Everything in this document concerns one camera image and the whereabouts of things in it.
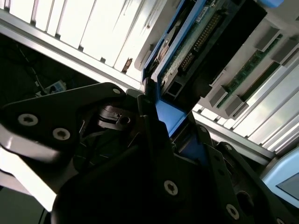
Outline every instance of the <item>white slatted panel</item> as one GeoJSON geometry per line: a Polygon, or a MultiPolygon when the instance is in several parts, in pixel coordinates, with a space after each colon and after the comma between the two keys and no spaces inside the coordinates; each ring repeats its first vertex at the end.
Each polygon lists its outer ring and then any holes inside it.
{"type": "Polygon", "coordinates": [[[36,27],[41,30],[46,30],[48,19],[51,12],[52,2],[54,0],[40,0],[38,1],[36,9],[36,27]]]}
{"type": "Polygon", "coordinates": [[[98,0],[82,40],[83,52],[100,60],[109,50],[107,42],[124,6],[124,0],[98,0]]]}
{"type": "Polygon", "coordinates": [[[63,13],[60,40],[78,48],[93,7],[94,0],[68,0],[63,13]]]}
{"type": "Polygon", "coordinates": [[[10,14],[30,22],[34,0],[11,0],[10,14]]]}

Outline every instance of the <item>metal frame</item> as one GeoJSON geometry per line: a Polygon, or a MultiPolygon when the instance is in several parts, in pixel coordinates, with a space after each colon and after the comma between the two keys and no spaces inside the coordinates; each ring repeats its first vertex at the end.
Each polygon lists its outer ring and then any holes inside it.
{"type": "Polygon", "coordinates": [[[254,142],[226,129],[222,125],[219,125],[201,114],[193,111],[193,115],[195,120],[208,129],[212,139],[218,142],[225,141],[231,144],[240,154],[262,165],[267,165],[275,157],[273,152],[270,152],[254,142]]]}
{"type": "Polygon", "coordinates": [[[0,33],[102,83],[113,82],[125,89],[139,89],[133,78],[0,10],[0,33]]]}

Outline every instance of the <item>black cable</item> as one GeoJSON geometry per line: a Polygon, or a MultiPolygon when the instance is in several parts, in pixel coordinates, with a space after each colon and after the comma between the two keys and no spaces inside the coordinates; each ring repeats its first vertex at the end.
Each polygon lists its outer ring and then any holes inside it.
{"type": "Polygon", "coordinates": [[[95,152],[95,149],[96,149],[96,146],[100,140],[100,135],[98,135],[97,137],[95,137],[94,141],[93,141],[93,144],[91,147],[89,147],[89,145],[86,145],[86,148],[87,148],[87,155],[86,155],[86,159],[85,161],[83,162],[83,165],[81,167],[81,171],[85,171],[88,167],[89,167],[89,164],[90,164],[90,160],[92,159],[93,155],[94,155],[94,152],[95,152]]]}
{"type": "Polygon", "coordinates": [[[40,216],[40,218],[38,220],[38,224],[41,224],[44,212],[45,212],[45,209],[43,209],[43,211],[42,211],[42,214],[41,214],[41,216],[40,216]]]}

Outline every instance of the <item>cable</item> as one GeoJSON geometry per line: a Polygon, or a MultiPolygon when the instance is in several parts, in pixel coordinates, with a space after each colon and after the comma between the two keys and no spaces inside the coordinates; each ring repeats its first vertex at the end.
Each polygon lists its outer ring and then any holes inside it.
{"type": "MultiPolygon", "coordinates": [[[[25,55],[25,54],[23,53],[23,51],[21,50],[19,44],[17,44],[17,46],[18,46],[18,49],[19,49],[20,53],[22,54],[22,56],[23,56],[24,59],[26,60],[26,62],[27,62],[28,64],[30,64],[30,61],[28,60],[28,58],[26,57],[26,55],[25,55]]],[[[37,81],[37,83],[39,84],[39,86],[41,87],[41,89],[43,90],[43,92],[44,92],[44,93],[47,93],[46,90],[45,90],[45,88],[43,87],[43,85],[42,85],[41,82],[39,81],[39,78],[38,78],[38,76],[37,76],[37,74],[36,74],[35,69],[34,69],[32,66],[30,66],[30,68],[31,68],[33,74],[35,75],[35,77],[36,77],[36,81],[37,81]]]]}
{"type": "Polygon", "coordinates": [[[42,214],[41,214],[41,216],[40,216],[40,218],[38,220],[38,224],[41,224],[44,212],[45,212],[45,209],[43,209],[43,211],[42,211],[42,214]]]}

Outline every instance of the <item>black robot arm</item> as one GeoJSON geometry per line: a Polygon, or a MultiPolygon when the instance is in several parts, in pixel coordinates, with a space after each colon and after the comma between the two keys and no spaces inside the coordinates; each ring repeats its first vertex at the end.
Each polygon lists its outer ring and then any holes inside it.
{"type": "Polygon", "coordinates": [[[148,96],[111,83],[6,105],[0,146],[1,177],[15,177],[54,224],[298,223],[191,114],[170,139],[148,96]],[[101,150],[111,131],[113,156],[76,168],[80,142],[96,138],[101,150]]]}

